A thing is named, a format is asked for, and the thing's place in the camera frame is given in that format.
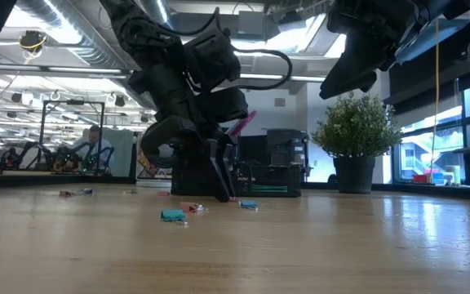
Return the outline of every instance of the wooden table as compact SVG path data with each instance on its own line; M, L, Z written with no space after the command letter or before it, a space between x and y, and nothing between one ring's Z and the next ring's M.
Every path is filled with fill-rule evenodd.
M255 212L134 188L0 189L0 293L470 293L469 201L304 191ZM161 222L181 200L209 210Z

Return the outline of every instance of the black plant pot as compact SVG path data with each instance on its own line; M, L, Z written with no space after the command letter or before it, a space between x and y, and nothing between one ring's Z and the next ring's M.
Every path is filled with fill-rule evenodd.
M333 164L339 181L340 193L371 193L375 158L334 158Z

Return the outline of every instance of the potted plant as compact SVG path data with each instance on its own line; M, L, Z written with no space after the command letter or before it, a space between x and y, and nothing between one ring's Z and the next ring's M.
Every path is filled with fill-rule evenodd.
M327 108L327 120L318 121L311 134L316 145L332 158L340 193L371 192L375 157L401 143L401 132L394 121L394 108L383 105L378 96L354 93L339 96Z

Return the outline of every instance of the person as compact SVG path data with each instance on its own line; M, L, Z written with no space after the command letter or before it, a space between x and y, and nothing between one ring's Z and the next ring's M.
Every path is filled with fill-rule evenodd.
M91 126L90 131L88 133L88 139L82 136L81 138L73 142L70 148L74 149L84 143L89 142L94 145L94 148L92 149L91 154L92 155L97 154L98 149L99 149L99 133L100 133L99 126L97 125ZM108 140L103 138L103 140L101 140L101 150L107 147L112 147L112 144L110 144ZM109 152L110 152L109 150L106 150L100 155L100 162L99 162L100 169L104 169L104 164L106 163L106 160L108 159ZM87 153L88 153L88 147L83 147L77 152L77 154L81 156L83 159L85 158ZM112 164L112 161L113 161L113 154L110 157L109 165Z

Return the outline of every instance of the green plant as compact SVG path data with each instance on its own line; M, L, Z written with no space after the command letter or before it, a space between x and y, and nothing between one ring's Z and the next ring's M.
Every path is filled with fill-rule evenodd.
M401 143L401 132L394 120L394 108L383 106L378 96L360 99L339 96L327 108L326 122L318 121L311 133L314 143L331 157L377 157Z

